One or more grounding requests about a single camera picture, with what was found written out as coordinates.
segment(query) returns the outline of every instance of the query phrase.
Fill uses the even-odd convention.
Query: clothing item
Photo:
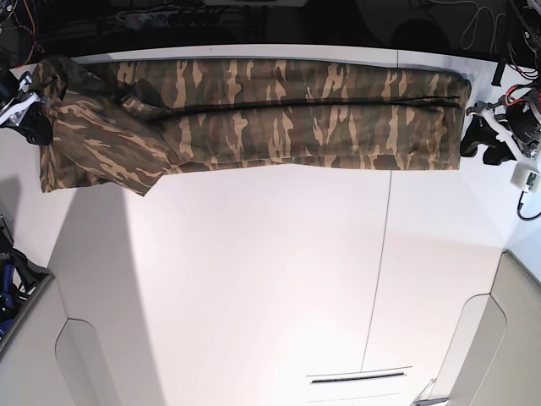
[[[470,83],[452,73],[302,60],[41,61],[50,192],[165,174],[297,163],[458,169]]]

